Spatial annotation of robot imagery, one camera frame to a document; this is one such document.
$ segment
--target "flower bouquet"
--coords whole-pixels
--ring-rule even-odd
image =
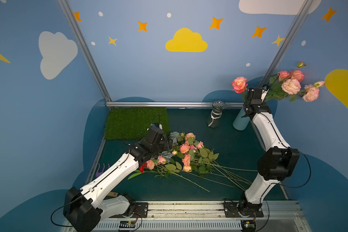
[[[317,81],[313,85],[309,84],[301,89],[301,82],[304,80],[304,73],[299,70],[300,68],[306,66],[306,64],[301,61],[297,65],[297,69],[288,71],[280,71],[276,75],[269,78],[270,88],[264,99],[264,101],[269,101],[271,99],[282,100],[289,97],[290,101],[295,101],[297,96],[303,98],[306,102],[311,102],[317,100],[320,93],[319,88],[325,85],[324,81]],[[242,93],[243,98],[246,98],[245,90],[247,79],[245,77],[237,77],[232,81],[233,89],[236,93]]]
[[[210,192],[206,188],[198,185],[192,180],[184,177],[181,173],[188,173],[205,180],[216,182],[230,187],[239,187],[246,190],[251,182],[230,170],[238,171],[256,171],[246,169],[236,169],[219,165],[216,160],[219,153],[214,153],[214,149],[209,150],[204,146],[204,143],[196,140],[193,133],[172,132],[170,137],[173,140],[173,149],[163,151],[157,154],[157,158],[153,158],[145,162],[136,170],[128,179],[134,178],[143,173],[156,173],[154,177],[169,177],[170,175],[178,176],[198,187]],[[221,183],[209,178],[208,175],[222,176],[229,183]]]

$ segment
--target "pink rose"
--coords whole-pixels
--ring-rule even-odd
[[[155,167],[155,163],[152,160],[148,160],[146,163],[147,163],[147,168],[151,170]]]
[[[304,79],[304,73],[302,73],[302,71],[300,70],[292,70],[291,75],[299,82],[301,82]]]
[[[190,172],[191,171],[191,166],[184,166],[183,171]]]
[[[283,81],[286,77],[289,77],[291,74],[288,71],[279,71],[278,72],[279,76],[278,76],[278,81],[281,82]]]
[[[232,81],[233,89],[236,93],[240,94],[245,91],[247,86],[247,79],[245,77],[237,77],[234,81]]]
[[[190,138],[190,137],[192,137],[193,140],[195,140],[195,138],[196,138],[196,136],[195,136],[193,133],[188,133],[188,134],[186,134],[186,136],[184,137],[184,139],[185,139],[186,141],[188,141],[188,138]]]
[[[319,88],[319,87],[322,87],[325,85],[325,82],[324,81],[317,81],[316,83],[314,83],[314,86],[316,88]]]
[[[314,101],[316,99],[318,99],[318,95],[320,93],[320,90],[316,87],[310,87],[308,88],[308,86],[306,86],[307,88],[306,91],[307,93],[303,96],[303,100],[305,102],[311,102],[311,101]]]
[[[182,159],[182,162],[185,166],[189,166],[191,163],[191,155],[190,154],[185,154],[184,159]]]
[[[287,79],[281,86],[282,90],[288,94],[297,94],[300,91],[300,83],[294,77]]]
[[[160,163],[164,163],[164,162],[166,162],[166,159],[164,158],[164,157],[162,157],[162,155],[160,155],[159,157],[158,157],[158,162],[157,162],[157,164],[160,164]]]
[[[190,146],[188,144],[182,144],[180,147],[179,147],[179,151],[181,153],[186,153],[190,150]]]
[[[202,146],[204,146],[204,143],[203,142],[199,142],[199,144],[196,146],[198,149],[202,148]]]

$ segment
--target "white cloud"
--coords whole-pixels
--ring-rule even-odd
[[[239,8],[247,14],[296,15],[305,0],[240,0]],[[308,11],[312,13],[321,3],[313,0]]]
[[[60,32],[42,32],[38,38],[38,47],[43,56],[40,70],[48,80],[60,74],[78,54],[76,43]]]

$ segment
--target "robotic arm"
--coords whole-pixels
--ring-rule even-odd
[[[90,232],[100,220],[118,214],[130,215],[135,201],[130,196],[103,200],[121,180],[159,152],[170,150],[172,140],[162,126],[153,124],[147,135],[134,143],[117,162],[80,190],[72,187],[65,197],[63,215],[78,232]]]
[[[299,159],[299,151],[292,149],[283,139],[268,105],[263,102],[268,86],[249,88],[244,104],[244,117],[250,117],[263,139],[265,154],[258,161],[258,174],[251,186],[242,194],[238,204],[240,216],[249,217],[260,211],[268,192],[292,175]]]

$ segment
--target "white vent grille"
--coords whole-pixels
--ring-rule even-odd
[[[139,230],[241,230],[240,223],[239,220],[225,222],[221,220],[143,221]],[[117,222],[100,222],[93,231],[116,231],[117,229]]]

